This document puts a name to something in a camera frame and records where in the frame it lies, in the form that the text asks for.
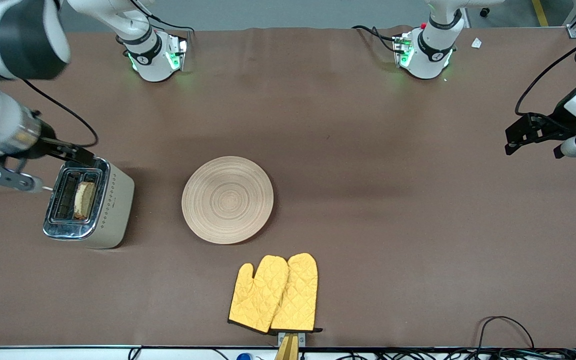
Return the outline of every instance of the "round woven placemat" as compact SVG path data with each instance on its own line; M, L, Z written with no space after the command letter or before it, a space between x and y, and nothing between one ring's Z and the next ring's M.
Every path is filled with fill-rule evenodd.
M224 156L206 162L190 176L181 208L198 237L215 244L235 244L264 226L273 202L273 185L258 164Z

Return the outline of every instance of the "brown table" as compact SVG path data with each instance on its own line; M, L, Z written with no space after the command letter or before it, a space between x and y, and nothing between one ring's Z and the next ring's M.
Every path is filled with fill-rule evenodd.
M508 315L538 347L576 347L576 159L554 159L555 142L504 153L518 96L576 44L564 29L464 30L435 80L356 30L197 32L187 72L161 83L112 34L68 37L71 66L35 84L135 180L131 220L120 248L79 248L42 234L48 192L0 189L0 344L274 344L226 322L237 270L309 252L325 329L311 346L472 346L482 318ZM524 109L574 86L568 59ZM22 83L4 89L64 139L90 138ZM267 227L234 246L196 237L180 205L224 155L257 162L276 191ZM27 170L50 183L59 166ZM485 345L525 342L500 322Z

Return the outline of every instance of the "yellow oven mitt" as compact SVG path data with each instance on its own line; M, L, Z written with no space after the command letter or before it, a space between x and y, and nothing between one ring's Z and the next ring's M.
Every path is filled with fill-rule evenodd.
M286 289L288 264L283 257L266 255L253 277L252 264L239 269L228 322L267 333Z
M315 330L317 262L310 253L298 253L288 260L288 268L288 283L270 328L273 332L321 331Z

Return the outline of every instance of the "slice of bread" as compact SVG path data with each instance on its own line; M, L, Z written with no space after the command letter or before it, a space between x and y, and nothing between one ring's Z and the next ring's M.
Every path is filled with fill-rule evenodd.
M95 183L80 182L75 192L75 219L86 220L90 216L90 210L95 200Z

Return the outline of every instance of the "gray floor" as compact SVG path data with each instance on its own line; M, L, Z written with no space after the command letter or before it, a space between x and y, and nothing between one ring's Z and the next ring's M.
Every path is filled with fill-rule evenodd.
M551 27L562 25L572 8L571 0L541 0L541 4ZM197 30L390 28L418 26L428 20L423 0L158 0L149 9L164 21ZM468 11L473 28L539 27L532 0L506 0L491 7L487 18L479 12L478 8ZM67 4L61 18L67 32L109 31Z

